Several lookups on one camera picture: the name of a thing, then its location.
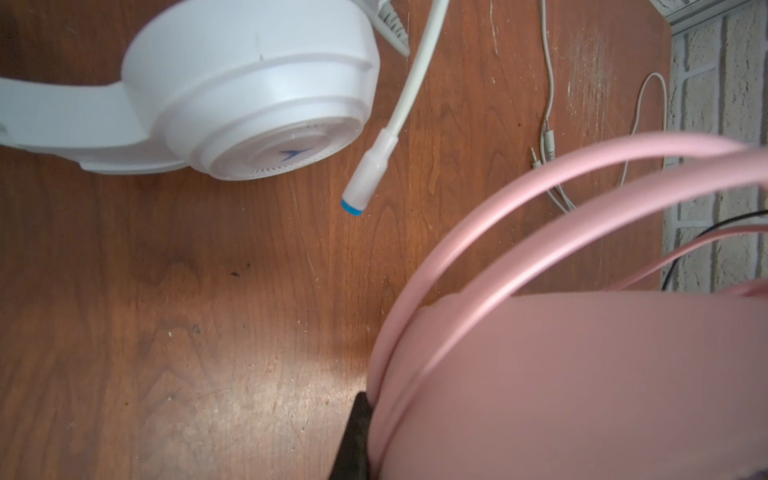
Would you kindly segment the white headphones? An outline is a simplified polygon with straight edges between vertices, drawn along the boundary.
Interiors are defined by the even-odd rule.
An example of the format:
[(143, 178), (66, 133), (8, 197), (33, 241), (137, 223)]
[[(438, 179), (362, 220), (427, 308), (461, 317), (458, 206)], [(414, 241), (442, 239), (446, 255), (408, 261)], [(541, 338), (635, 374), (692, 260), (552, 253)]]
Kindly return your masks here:
[(413, 60), (387, 125), (343, 195), (361, 214), (415, 103), (448, 5), (432, 4), (419, 47), (387, 1), (182, 1), (130, 44), (118, 82), (3, 79), (1, 142), (105, 175), (193, 168), (225, 181), (319, 162), (351, 144), (373, 108), (383, 38)]

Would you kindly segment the pink headphones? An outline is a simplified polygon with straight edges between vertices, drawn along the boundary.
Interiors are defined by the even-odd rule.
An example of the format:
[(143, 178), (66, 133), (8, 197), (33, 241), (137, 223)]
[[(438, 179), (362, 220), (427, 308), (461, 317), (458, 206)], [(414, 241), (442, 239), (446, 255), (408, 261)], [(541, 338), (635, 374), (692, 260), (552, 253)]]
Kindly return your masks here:
[[(507, 214), (632, 160), (680, 167), (595, 198), (509, 250), (463, 290), (421, 302)], [(373, 479), (744, 479), (767, 469), (767, 283), (708, 295), (526, 295), (572, 253), (670, 205), (767, 182), (767, 151), (659, 132), (595, 144), (486, 200), (426, 258), (372, 353)]]

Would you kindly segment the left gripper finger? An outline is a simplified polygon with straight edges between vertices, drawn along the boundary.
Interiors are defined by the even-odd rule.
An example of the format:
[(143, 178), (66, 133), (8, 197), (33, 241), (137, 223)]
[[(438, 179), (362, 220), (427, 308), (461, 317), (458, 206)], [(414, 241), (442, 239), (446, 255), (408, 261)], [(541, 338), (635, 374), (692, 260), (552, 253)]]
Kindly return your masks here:
[(342, 440), (330, 471), (329, 480), (369, 480), (370, 460), (367, 439), (373, 408), (365, 392), (354, 400)]

